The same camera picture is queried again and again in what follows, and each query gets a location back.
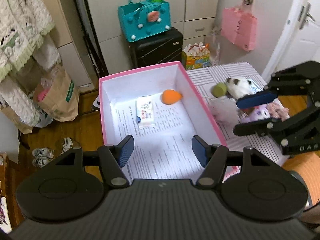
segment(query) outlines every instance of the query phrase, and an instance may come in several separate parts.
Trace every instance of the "striped tablecloth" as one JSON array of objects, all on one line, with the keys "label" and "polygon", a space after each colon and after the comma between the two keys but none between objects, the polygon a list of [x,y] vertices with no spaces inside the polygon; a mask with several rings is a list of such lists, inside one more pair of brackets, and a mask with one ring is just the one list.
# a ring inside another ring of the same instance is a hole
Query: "striped tablecloth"
[{"label": "striped tablecloth", "polygon": [[[260,88],[266,85],[266,82],[258,72],[247,62],[188,70],[187,73],[199,93],[209,98],[213,98],[210,88],[219,82],[225,82],[228,77],[251,78]],[[278,165],[282,165],[288,159],[288,156],[282,155],[279,145],[267,136],[248,135],[239,137],[233,134],[233,127],[222,124],[218,125],[227,141],[228,148],[232,151],[242,151],[244,147],[252,146]]]}]

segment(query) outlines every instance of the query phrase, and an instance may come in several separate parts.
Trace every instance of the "door frame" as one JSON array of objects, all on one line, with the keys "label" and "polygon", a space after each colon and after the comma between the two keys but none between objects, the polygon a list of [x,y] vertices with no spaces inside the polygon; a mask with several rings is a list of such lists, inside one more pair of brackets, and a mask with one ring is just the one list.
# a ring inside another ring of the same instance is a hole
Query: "door frame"
[{"label": "door frame", "polygon": [[292,6],[279,41],[267,66],[261,74],[262,78],[266,82],[270,81],[271,74],[275,71],[282,56],[285,54],[292,37],[294,37],[296,31],[299,31],[300,22],[298,22],[298,19],[299,15],[301,14],[301,8],[305,2],[306,0],[293,0],[292,2]]}]

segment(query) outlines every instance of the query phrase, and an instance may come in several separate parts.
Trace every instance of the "pink bag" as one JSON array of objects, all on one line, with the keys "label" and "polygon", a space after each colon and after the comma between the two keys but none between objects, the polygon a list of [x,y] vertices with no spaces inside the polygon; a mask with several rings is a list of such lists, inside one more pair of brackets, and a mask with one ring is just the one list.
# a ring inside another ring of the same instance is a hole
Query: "pink bag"
[{"label": "pink bag", "polygon": [[233,44],[245,51],[256,46],[257,19],[242,7],[224,8],[222,12],[222,32]]}]

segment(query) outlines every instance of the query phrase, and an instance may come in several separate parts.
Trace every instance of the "open box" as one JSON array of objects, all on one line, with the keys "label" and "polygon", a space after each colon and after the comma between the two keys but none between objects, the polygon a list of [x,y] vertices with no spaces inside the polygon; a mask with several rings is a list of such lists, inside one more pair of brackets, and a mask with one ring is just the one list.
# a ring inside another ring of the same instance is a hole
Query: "open box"
[{"label": "open box", "polygon": [[[123,173],[133,179],[192,179],[204,168],[192,151],[199,135],[208,144],[226,146],[225,139],[182,64],[168,62],[100,78],[100,113],[104,144],[134,137],[134,151]],[[161,94],[174,89],[182,100],[165,105]],[[137,97],[152,96],[155,127],[139,129]]]}]

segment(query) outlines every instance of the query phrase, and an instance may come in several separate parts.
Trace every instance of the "black suitcase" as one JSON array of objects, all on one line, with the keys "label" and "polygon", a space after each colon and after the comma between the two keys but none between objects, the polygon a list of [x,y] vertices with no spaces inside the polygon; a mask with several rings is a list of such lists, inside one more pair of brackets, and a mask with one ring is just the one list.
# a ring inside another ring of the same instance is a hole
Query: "black suitcase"
[{"label": "black suitcase", "polygon": [[183,35],[177,29],[130,42],[133,68],[181,61]]}]

